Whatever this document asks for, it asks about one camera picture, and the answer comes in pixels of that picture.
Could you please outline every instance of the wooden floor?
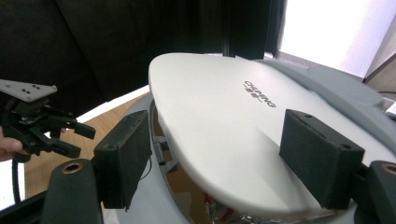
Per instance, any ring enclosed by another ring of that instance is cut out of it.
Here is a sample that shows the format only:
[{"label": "wooden floor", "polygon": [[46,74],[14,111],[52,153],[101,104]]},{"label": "wooden floor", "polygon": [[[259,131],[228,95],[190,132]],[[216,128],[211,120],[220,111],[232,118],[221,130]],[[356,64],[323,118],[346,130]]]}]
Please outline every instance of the wooden floor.
[{"label": "wooden floor", "polygon": [[[119,122],[122,114],[138,99],[140,97],[85,122],[96,130],[94,140],[77,135],[73,133],[73,130],[63,133],[61,139],[67,143],[81,147],[80,157],[90,160],[93,157],[93,149],[96,145]],[[32,159],[25,164],[26,198],[30,198],[46,190],[50,181],[51,171],[66,161],[70,161],[70,159],[56,153],[43,152],[38,157],[32,156]],[[196,224],[209,223],[205,213],[203,192],[187,177],[183,169],[179,167],[176,172],[168,174],[168,180],[174,192],[189,192],[191,194],[191,219]]]}]

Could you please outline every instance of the gray plastic housing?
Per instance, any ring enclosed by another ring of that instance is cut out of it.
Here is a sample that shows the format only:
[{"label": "gray plastic housing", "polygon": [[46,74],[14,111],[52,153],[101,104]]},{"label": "gray plastic housing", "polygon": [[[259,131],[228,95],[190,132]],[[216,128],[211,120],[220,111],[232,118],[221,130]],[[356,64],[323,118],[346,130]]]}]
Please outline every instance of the gray plastic housing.
[{"label": "gray plastic housing", "polygon": [[326,67],[308,69],[276,60],[257,61],[269,65],[314,91],[329,105],[361,126],[396,154],[396,125],[382,111],[382,96],[347,73]]}]

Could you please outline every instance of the black cable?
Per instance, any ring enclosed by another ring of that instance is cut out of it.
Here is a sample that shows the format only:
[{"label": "black cable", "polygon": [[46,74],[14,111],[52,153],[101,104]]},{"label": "black cable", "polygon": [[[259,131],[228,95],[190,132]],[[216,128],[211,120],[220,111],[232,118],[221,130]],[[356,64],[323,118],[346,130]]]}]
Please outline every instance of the black cable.
[{"label": "black cable", "polygon": [[20,182],[18,179],[18,162],[16,160],[12,160],[12,190],[14,192],[15,203],[20,203]]}]

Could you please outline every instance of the finger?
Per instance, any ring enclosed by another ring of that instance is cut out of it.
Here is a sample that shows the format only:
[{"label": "finger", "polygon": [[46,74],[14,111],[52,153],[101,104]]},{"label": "finger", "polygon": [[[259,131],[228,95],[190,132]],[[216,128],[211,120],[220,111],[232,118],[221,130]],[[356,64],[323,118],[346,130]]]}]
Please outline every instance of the finger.
[{"label": "finger", "polygon": [[29,155],[29,153],[26,150],[17,151],[17,153],[20,153],[23,155]]},{"label": "finger", "polygon": [[23,145],[17,139],[4,137],[3,129],[0,127],[0,148],[6,151],[21,151]]}]

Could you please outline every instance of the human hand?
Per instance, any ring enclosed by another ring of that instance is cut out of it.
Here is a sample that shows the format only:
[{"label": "human hand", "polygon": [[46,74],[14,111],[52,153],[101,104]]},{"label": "human hand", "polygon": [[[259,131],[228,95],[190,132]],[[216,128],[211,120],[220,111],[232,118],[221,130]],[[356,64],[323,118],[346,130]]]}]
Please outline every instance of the human hand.
[{"label": "human hand", "polygon": [[26,154],[22,143],[17,139],[4,137],[3,129],[0,127],[0,161],[14,159],[16,152]]}]

